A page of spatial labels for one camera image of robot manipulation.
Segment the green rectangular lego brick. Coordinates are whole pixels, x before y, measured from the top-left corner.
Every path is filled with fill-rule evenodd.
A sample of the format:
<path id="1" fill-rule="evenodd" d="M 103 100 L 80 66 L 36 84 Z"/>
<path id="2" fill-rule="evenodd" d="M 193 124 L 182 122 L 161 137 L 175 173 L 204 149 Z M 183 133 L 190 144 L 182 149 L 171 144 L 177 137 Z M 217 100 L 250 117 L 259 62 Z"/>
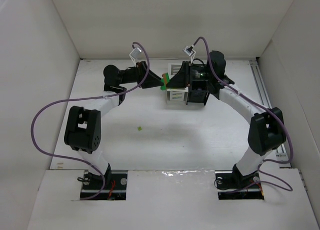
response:
<path id="1" fill-rule="evenodd" d="M 170 81 L 170 75 L 168 73 L 164 73 L 162 77 L 165 84 L 167 84 Z"/>

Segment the green rounded brick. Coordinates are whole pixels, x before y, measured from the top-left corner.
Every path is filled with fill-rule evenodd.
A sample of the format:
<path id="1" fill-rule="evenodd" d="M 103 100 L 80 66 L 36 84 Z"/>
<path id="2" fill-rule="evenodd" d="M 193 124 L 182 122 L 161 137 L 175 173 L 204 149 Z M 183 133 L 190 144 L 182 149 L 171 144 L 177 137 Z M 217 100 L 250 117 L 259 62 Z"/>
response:
<path id="1" fill-rule="evenodd" d="M 167 89 L 166 83 L 165 83 L 164 81 L 162 81 L 162 85 L 161 85 L 160 89 L 161 89 L 162 91 L 165 91 L 165 90 Z"/>

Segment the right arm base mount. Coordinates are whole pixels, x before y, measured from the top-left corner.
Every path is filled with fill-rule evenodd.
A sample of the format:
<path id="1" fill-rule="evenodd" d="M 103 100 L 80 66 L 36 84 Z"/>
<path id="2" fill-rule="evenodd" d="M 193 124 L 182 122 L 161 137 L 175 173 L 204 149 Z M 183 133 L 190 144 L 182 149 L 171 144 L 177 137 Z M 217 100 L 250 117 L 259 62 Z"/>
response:
<path id="1" fill-rule="evenodd" d="M 261 184 L 253 184 L 259 180 L 257 172 L 238 181 L 232 171 L 216 171 L 214 186 L 219 200 L 264 200 Z"/>

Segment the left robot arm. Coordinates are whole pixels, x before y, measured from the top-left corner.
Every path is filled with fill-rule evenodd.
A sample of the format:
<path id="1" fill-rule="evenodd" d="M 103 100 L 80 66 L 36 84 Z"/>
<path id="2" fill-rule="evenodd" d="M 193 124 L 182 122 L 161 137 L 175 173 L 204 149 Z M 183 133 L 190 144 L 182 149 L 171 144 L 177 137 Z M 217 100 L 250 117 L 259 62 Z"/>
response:
<path id="1" fill-rule="evenodd" d="M 89 180 L 97 180 L 106 184 L 111 181 L 111 166 L 100 149 L 102 141 L 102 118 L 113 108 L 118 107 L 126 97 L 127 88 L 122 84 L 137 83 L 140 88 L 147 89 L 163 85 L 145 61 L 138 62 L 125 70 L 115 65 L 108 65 L 103 70 L 104 96 L 93 100 L 84 107 L 72 106 L 68 113 L 64 143 L 90 162 Z"/>

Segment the brown lego plate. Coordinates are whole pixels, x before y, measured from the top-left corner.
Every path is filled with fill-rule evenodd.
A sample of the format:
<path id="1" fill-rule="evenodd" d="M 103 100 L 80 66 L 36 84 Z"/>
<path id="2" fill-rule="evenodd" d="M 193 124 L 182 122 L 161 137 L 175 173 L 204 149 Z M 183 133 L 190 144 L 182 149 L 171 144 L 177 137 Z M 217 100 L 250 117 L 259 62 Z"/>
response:
<path id="1" fill-rule="evenodd" d="M 167 89 L 167 83 L 170 81 L 170 75 L 168 73 L 163 73 L 162 74 L 162 79 L 160 80 L 163 85 L 161 86 L 162 90 L 166 90 Z"/>

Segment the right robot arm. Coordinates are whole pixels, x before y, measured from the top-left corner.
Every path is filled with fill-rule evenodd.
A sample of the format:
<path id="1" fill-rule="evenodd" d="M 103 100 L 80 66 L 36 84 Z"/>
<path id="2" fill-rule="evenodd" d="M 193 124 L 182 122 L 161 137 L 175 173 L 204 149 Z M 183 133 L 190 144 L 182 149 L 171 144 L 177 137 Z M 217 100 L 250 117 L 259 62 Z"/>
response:
<path id="1" fill-rule="evenodd" d="M 206 64 L 184 61 L 179 71 L 166 82 L 171 88 L 187 88 L 187 102 L 206 104 L 209 95 L 228 104 L 249 124 L 248 149 L 233 166 L 232 172 L 217 176 L 220 190 L 242 189 L 257 176 L 257 170 L 266 156 L 286 140 L 280 126 L 282 111 L 274 107 L 258 107 L 240 96 L 240 91 L 226 74 L 226 60 L 222 52 L 211 51 Z"/>

